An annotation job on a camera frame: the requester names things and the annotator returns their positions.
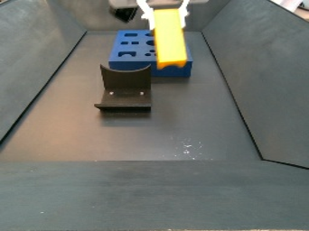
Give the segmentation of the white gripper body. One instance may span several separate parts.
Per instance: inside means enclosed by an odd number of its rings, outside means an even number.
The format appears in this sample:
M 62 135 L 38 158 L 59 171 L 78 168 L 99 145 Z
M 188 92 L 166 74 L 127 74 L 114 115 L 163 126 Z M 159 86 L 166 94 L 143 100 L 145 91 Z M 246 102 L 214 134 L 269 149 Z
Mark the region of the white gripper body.
M 139 7 L 147 4 L 151 8 L 179 8 L 182 5 L 205 4 L 209 0 L 109 0 L 109 4 L 114 8 Z

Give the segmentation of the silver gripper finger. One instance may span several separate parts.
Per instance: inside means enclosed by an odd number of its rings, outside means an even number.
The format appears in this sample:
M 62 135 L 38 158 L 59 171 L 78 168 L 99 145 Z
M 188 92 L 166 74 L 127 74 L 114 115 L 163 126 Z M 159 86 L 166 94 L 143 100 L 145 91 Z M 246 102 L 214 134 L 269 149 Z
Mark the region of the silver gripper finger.
M 150 30 L 153 30 L 155 28 L 155 11 L 154 11 L 154 8 L 147 4 L 147 0 L 137 0 L 137 4 L 143 11 L 142 19 L 149 21 Z
M 179 24 L 182 29 L 186 26 L 186 17 L 189 15 L 189 11 L 188 11 L 189 2 L 190 0 L 182 0 L 182 4 L 179 6 Z

